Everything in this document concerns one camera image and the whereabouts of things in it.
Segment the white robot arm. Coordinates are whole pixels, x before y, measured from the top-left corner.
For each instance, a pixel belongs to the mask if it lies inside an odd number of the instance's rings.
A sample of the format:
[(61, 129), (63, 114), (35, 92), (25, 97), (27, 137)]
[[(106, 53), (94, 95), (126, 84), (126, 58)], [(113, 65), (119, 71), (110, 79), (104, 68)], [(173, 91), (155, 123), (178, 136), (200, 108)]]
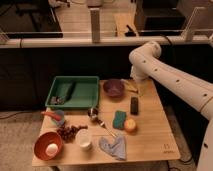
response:
[(136, 83), (151, 77), (198, 111), (209, 123), (202, 141), (197, 171), (213, 171), (213, 83), (176, 69), (159, 60), (161, 46), (149, 41), (132, 50), (130, 76)]

